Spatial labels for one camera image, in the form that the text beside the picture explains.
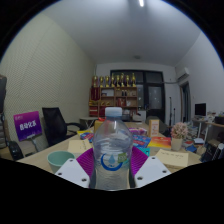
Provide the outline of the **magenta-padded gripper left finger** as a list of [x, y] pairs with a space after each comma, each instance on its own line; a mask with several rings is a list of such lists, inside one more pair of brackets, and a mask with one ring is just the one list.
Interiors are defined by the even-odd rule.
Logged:
[[90, 148], [82, 153], [77, 159], [69, 158], [55, 175], [83, 188], [88, 188], [93, 171], [93, 149]]

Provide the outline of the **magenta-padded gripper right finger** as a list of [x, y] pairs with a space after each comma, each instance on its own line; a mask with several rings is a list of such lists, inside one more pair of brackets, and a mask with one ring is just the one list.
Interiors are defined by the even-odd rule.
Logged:
[[163, 177], [171, 172], [156, 156], [147, 156], [137, 147], [132, 148], [130, 160], [130, 187], [140, 188]]

